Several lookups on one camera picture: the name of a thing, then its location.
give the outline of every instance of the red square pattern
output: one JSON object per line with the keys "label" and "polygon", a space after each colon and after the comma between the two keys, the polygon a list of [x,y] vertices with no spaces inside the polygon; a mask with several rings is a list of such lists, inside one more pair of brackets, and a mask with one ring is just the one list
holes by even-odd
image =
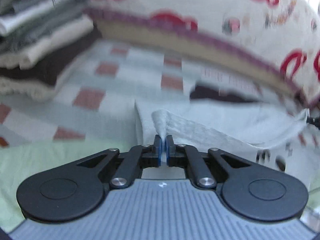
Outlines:
{"label": "red square pattern", "polygon": [[279,102],[284,105],[285,104],[285,99],[284,99],[284,96],[282,94],[279,94],[277,93],[277,96],[278,96],[278,100]]}
{"label": "red square pattern", "polygon": [[319,148],[319,143],[318,143],[317,137],[313,134],[312,138],[313,138],[313,143],[315,144],[315,147]]}
{"label": "red square pattern", "polygon": [[161,88],[169,88],[183,91],[183,80],[178,77],[169,77],[162,75]]}
{"label": "red square pattern", "polygon": [[262,93],[262,90],[261,90],[261,87],[260,87],[260,85],[259,84],[257,84],[257,83],[253,83],[253,85],[255,86],[255,89],[256,89],[256,91],[258,92],[258,94],[260,95],[260,96],[263,96],[263,93]]}
{"label": "red square pattern", "polygon": [[306,140],[305,140],[305,138],[304,138],[302,133],[299,133],[298,138],[299,138],[299,141],[300,141],[301,145],[303,145],[303,146],[307,145]]}
{"label": "red square pattern", "polygon": [[170,56],[167,56],[167,55],[164,55],[163,64],[165,66],[176,67],[176,68],[179,68],[179,69],[181,69],[181,66],[182,66],[181,58],[170,57]]}
{"label": "red square pattern", "polygon": [[7,118],[8,114],[10,113],[11,108],[0,104],[0,123],[3,124],[4,120]]}
{"label": "red square pattern", "polygon": [[110,51],[110,54],[126,57],[128,54],[128,51],[129,51],[128,48],[113,47],[112,50]]}
{"label": "red square pattern", "polygon": [[119,66],[114,63],[103,62],[96,69],[97,75],[116,76]]}
{"label": "red square pattern", "polygon": [[54,137],[54,140],[62,140],[62,139],[85,139],[85,135],[81,133],[77,133],[70,129],[65,129],[63,127],[58,127]]}
{"label": "red square pattern", "polygon": [[97,110],[104,96],[105,91],[82,88],[73,101],[73,105],[90,110]]}

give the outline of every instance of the pillow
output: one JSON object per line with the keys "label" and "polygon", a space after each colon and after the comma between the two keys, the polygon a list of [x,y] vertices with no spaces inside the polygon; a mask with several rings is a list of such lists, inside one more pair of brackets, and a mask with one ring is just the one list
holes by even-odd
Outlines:
{"label": "pillow", "polygon": [[92,0],[104,37],[229,68],[313,106],[320,18],[306,0]]}
{"label": "pillow", "polygon": [[50,141],[0,150],[0,228],[10,232],[23,222],[16,191],[26,178],[114,147],[126,152],[131,146],[108,140]]}

